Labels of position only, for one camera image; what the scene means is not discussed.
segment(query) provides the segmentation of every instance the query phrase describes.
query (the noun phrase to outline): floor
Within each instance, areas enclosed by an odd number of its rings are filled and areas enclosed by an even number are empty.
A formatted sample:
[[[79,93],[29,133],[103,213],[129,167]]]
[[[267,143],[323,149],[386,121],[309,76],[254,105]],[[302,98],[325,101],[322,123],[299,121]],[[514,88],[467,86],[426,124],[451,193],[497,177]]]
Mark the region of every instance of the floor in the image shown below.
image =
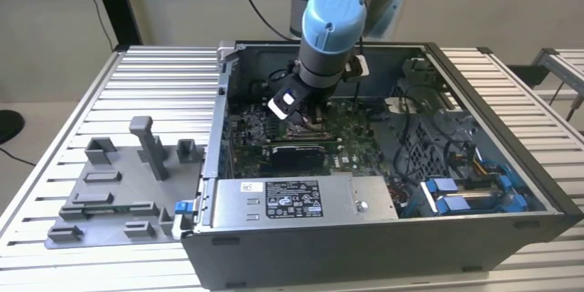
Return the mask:
[[[10,152],[14,157],[35,163],[53,141],[74,106],[75,102],[0,103],[0,109],[17,111],[26,121],[21,133],[1,145],[2,149]],[[0,153],[0,213],[10,203],[30,170],[31,166],[11,160],[3,153]]]

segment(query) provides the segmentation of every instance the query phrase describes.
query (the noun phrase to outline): black pole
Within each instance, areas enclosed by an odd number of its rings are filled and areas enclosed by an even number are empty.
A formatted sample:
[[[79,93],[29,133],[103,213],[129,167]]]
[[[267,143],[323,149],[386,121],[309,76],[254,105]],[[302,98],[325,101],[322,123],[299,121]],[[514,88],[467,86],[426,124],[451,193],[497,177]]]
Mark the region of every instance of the black pole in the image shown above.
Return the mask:
[[[113,31],[115,33],[117,44],[142,44],[129,0],[101,1],[105,11],[107,12],[110,26],[113,27]]]

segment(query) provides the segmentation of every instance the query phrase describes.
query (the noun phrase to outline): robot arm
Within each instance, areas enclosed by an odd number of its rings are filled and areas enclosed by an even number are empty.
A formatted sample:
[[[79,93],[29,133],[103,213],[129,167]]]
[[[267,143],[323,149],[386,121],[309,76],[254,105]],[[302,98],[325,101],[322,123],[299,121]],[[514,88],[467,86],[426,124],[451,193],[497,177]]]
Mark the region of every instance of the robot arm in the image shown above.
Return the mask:
[[[307,0],[302,14],[298,72],[267,103],[279,119],[283,120],[303,101],[314,103],[331,95],[365,29],[370,2]]]

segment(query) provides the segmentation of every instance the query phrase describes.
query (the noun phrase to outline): motherboard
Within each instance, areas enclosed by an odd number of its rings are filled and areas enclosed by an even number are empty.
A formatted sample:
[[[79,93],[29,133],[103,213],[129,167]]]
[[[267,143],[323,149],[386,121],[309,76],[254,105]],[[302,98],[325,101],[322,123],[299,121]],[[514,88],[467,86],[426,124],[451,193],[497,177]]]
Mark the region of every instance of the motherboard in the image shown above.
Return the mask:
[[[377,145],[371,118],[378,107],[359,110],[346,98],[333,98],[310,114],[310,127],[281,121],[265,106],[251,104],[229,116],[233,176],[389,177],[389,162]]]

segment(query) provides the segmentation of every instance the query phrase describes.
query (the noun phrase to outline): blue latch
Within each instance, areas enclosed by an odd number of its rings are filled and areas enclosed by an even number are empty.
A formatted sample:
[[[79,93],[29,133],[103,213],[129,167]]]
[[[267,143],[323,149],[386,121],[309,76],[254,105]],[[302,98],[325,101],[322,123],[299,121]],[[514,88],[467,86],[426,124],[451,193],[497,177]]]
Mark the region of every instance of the blue latch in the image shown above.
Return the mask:
[[[193,212],[193,202],[191,201],[179,201],[174,204],[174,214],[175,215],[187,215]]]

